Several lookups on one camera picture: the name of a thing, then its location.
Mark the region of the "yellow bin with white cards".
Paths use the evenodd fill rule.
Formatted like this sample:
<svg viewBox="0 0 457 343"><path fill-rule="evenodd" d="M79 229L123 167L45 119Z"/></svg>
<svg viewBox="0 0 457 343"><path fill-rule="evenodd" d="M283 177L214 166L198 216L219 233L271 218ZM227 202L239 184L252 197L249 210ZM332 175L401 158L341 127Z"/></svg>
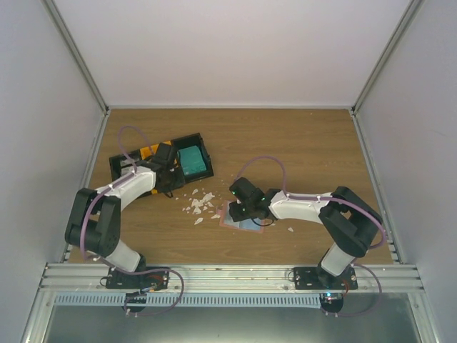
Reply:
<svg viewBox="0 0 457 343"><path fill-rule="evenodd" d="M147 164L150 164L152 161L152 156L157 153L157 150L159 148L159 144L152 144L151 146L146 146L143 148L140 148L140 157L141 157L141 166L146 166ZM141 195L141 197L148 197L151 195L159 194L160 191L158 191L156 188L153 188L149 192L145 192Z"/></svg>

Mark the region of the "black bin with teal cards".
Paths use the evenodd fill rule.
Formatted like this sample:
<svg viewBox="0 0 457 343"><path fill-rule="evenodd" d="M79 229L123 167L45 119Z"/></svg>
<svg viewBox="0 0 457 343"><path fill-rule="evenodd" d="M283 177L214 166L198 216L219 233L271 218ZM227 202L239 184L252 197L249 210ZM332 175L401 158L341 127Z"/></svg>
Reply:
<svg viewBox="0 0 457 343"><path fill-rule="evenodd" d="M177 149L179 165L187 184L214 175L211 157L200 133L172 139L171 143Z"/></svg>

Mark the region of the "black bin with red cards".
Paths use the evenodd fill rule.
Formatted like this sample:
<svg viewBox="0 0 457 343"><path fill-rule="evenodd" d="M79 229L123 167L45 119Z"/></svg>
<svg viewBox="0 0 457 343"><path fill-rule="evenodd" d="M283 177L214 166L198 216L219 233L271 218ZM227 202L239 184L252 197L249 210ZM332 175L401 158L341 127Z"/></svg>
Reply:
<svg viewBox="0 0 457 343"><path fill-rule="evenodd" d="M139 149L130 151L129 158L135 163L141 160L141 152ZM111 180L115 181L125 175L129 170L133 169L133 165L124 154L109 157L109 167L111 172Z"/></svg>

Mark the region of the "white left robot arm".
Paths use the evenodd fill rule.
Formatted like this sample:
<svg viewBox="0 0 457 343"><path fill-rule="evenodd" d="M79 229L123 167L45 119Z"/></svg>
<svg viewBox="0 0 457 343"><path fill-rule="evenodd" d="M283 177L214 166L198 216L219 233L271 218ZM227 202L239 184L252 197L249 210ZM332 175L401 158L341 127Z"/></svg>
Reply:
<svg viewBox="0 0 457 343"><path fill-rule="evenodd" d="M121 240L121 213L134 200L152 190L171 195L183 177L176 147L160 143L152 155L132 161L125 175L98 189L77 191L65 231L67 244L83 256L91 252L122 273L132 289L145 285L147 271L141 255Z"/></svg>

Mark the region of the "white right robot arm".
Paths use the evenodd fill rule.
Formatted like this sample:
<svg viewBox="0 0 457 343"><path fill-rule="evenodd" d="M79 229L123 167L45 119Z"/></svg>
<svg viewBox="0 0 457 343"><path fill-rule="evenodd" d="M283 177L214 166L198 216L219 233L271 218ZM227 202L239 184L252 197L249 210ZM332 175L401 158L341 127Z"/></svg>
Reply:
<svg viewBox="0 0 457 343"><path fill-rule="evenodd" d="M263 192L241 177L229 190L236 198L228 206L234 222L297 219L326 228L333 245L316 272L316 281L324 289L333 289L351 262L386 240L382 218L347 187L325 194L294 194L280 189Z"/></svg>

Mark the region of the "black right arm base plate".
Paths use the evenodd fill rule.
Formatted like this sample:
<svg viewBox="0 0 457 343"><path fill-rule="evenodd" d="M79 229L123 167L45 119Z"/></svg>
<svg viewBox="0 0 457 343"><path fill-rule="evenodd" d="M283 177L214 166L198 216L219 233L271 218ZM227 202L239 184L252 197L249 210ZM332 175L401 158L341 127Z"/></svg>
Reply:
<svg viewBox="0 0 457 343"><path fill-rule="evenodd" d="M337 277L320 267L294 267L286 278L294 283L296 290L356 290L358 282L353 267L346 267Z"/></svg>

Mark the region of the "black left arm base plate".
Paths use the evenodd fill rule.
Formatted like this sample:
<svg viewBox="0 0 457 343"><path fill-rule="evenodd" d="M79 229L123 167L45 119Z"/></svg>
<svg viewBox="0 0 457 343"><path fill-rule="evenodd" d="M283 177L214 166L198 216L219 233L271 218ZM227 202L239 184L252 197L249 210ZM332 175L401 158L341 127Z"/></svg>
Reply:
<svg viewBox="0 0 457 343"><path fill-rule="evenodd" d="M148 289L152 292L168 288L169 272L155 271L142 275L131 275L110 268L108 274L102 277L99 283L107 289Z"/></svg>

